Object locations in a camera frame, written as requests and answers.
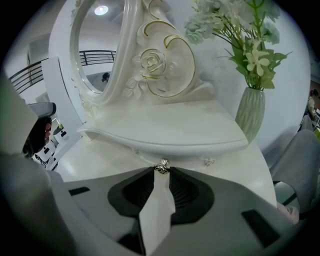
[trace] white wall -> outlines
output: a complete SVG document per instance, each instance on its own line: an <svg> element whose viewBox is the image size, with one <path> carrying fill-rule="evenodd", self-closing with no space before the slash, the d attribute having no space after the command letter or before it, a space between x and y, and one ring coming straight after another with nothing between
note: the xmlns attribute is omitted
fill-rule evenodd
<svg viewBox="0 0 320 256"><path fill-rule="evenodd" d="M171 6L169 17L178 30L185 33L184 25L194 13L193 3L185 0L167 0ZM275 89L265 90L266 106L262 127L256 142L266 156L276 158L297 132L306 108L310 88L310 61L306 42L298 26L288 14L281 12L276 21L280 32L280 44L269 45L280 53L291 53L276 68ZM231 50L220 38L209 39L199 45L191 44L198 62L200 77L213 83L217 99L235 118L238 106L246 88L246 82L235 69L224 48Z"/></svg>
<svg viewBox="0 0 320 256"><path fill-rule="evenodd" d="M45 81L37 82L33 86L20 93L20 97L25 100L26 104L37 103L36 98L47 92Z"/></svg>
<svg viewBox="0 0 320 256"><path fill-rule="evenodd" d="M9 78L28 66L28 45L11 51L3 61L5 75Z"/></svg>
<svg viewBox="0 0 320 256"><path fill-rule="evenodd" d="M48 58L50 34L41 36L29 44L30 63L36 63Z"/></svg>

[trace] white vanity table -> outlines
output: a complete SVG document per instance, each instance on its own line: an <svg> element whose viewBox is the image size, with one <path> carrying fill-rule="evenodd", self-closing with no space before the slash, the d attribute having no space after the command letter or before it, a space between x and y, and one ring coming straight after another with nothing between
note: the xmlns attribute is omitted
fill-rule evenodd
<svg viewBox="0 0 320 256"><path fill-rule="evenodd" d="M262 153L255 142L248 146L238 125L215 100L214 86L198 79L189 43L167 20L168 5L161 0L125 0L108 85L103 92L88 86L77 66L77 40L93 2L67 0L60 14L72 13L70 29L64 28L62 15L53 28L63 31L56 55L66 89L70 95L77 91L90 117L78 129L82 139L55 169L63 180L119 174L158 164L165 157L171 166L242 184L276 207ZM59 64L56 59L45 62L46 68Z"/></svg>

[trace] white flower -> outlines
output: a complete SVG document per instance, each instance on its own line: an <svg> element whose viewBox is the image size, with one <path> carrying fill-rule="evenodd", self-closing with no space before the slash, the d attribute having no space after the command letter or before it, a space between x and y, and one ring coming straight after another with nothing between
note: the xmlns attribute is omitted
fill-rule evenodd
<svg viewBox="0 0 320 256"><path fill-rule="evenodd" d="M253 45L252 52L248 52L245 54L248 62L248 65L246 66L246 69L249 71L254 70L256 66L256 73L258 76L262 77L264 75L264 70L261 66L267 67L270 64L270 61L267 58L261 58L262 56L268 55L269 53L266 51L259 51L258 45L261 43L261 41L257 41Z"/></svg>
<svg viewBox="0 0 320 256"><path fill-rule="evenodd" d="M224 9L225 5L222 3L223 0L197 0L195 2L199 12L202 12L204 14L210 14L213 11L217 11L217 10L222 11L222 9L224 11L226 10Z"/></svg>
<svg viewBox="0 0 320 256"><path fill-rule="evenodd" d="M262 38L272 43L273 45L279 44L280 42L280 33L278 29L270 22L264 22L261 27Z"/></svg>
<svg viewBox="0 0 320 256"><path fill-rule="evenodd" d="M199 44L204 39L214 38L214 29L222 29L224 22L216 13L194 14L185 24L185 36L192 44Z"/></svg>
<svg viewBox="0 0 320 256"><path fill-rule="evenodd" d="M199 44L213 34L210 14L196 13L185 24L185 36L192 44Z"/></svg>
<svg viewBox="0 0 320 256"><path fill-rule="evenodd" d="M235 0L226 4L228 15L233 25L242 25L247 30L251 30L251 23L254 22L253 9L244 0Z"/></svg>

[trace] black railing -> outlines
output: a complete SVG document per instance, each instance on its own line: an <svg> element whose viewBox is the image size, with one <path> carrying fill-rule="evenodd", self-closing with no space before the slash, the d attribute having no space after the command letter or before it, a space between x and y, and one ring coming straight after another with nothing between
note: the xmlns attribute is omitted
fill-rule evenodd
<svg viewBox="0 0 320 256"><path fill-rule="evenodd" d="M44 59L21 69L18 73L9 78L13 87L19 94L44 79L41 66L42 61L44 61Z"/></svg>
<svg viewBox="0 0 320 256"><path fill-rule="evenodd" d="M114 63L116 58L114 50L81 50L79 51L79 55L82 66ZM47 60L47 58L21 69L9 78L19 94L44 79L41 65L41 62L44 60Z"/></svg>
<svg viewBox="0 0 320 256"><path fill-rule="evenodd" d="M114 63L116 58L114 50L81 50L79 55L82 66Z"/></svg>

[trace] vase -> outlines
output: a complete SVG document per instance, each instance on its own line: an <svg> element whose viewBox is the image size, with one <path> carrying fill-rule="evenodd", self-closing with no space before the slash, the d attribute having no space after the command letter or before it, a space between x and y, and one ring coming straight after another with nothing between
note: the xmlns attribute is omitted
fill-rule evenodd
<svg viewBox="0 0 320 256"><path fill-rule="evenodd" d="M247 87L242 95L235 121L249 144L257 136L265 115L266 98L261 90Z"/></svg>

